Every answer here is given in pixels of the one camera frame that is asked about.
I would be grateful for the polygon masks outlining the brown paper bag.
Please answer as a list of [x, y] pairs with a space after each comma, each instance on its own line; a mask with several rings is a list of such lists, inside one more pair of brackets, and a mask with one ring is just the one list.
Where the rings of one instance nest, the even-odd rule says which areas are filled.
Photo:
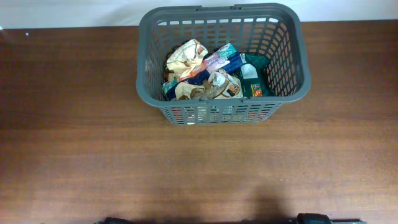
[[175, 88], [176, 100], [223, 100], [242, 98], [243, 91], [238, 78], [218, 69], [202, 85], [179, 83]]
[[166, 60], [168, 81], [181, 82], [186, 78], [194, 77], [206, 68], [203, 64], [208, 50], [196, 39], [191, 39], [177, 47]]

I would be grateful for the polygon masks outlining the blue tissue multipack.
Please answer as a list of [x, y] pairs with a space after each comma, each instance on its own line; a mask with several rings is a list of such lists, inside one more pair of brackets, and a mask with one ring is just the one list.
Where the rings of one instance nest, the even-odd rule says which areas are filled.
[[210, 77], [211, 72], [218, 69], [223, 69], [229, 74], [235, 72], [243, 63], [240, 58], [240, 53], [230, 43], [222, 46], [216, 52], [207, 54], [203, 59], [203, 64], [206, 66], [203, 70], [198, 72], [194, 77], [186, 78], [181, 82], [176, 80], [167, 81], [162, 85], [163, 92], [166, 99], [173, 100], [176, 98], [175, 88], [179, 83], [189, 83], [192, 85], [202, 85], [205, 80]]

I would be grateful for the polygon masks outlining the green food bag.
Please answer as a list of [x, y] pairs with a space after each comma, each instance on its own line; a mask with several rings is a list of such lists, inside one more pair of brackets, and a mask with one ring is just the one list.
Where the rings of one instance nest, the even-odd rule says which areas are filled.
[[275, 96], [266, 82], [267, 57], [254, 54], [240, 54], [242, 65], [233, 73], [241, 82], [245, 98]]

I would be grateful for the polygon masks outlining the orange spaghetti packet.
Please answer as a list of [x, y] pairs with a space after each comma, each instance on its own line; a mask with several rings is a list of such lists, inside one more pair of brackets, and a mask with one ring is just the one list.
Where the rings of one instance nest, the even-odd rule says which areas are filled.
[[165, 112], [167, 119], [177, 124], [204, 124], [204, 123], [239, 123], [260, 122], [266, 118], [269, 110], [256, 112], [245, 107], [234, 108], [229, 106], [223, 110], [212, 106], [206, 107], [171, 107]]

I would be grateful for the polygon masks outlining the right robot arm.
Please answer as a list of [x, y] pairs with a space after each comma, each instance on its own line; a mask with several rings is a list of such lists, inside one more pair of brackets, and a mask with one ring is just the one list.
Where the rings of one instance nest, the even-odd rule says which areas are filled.
[[331, 220], [324, 214], [299, 213], [296, 224], [367, 224], [367, 222], [361, 220]]

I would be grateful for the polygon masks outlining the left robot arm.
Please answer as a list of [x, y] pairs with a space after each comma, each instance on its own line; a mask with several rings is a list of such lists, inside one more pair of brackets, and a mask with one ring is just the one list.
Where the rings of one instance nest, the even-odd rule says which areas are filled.
[[94, 224], [134, 224], [134, 222], [122, 218], [107, 217], [102, 221], [94, 222]]

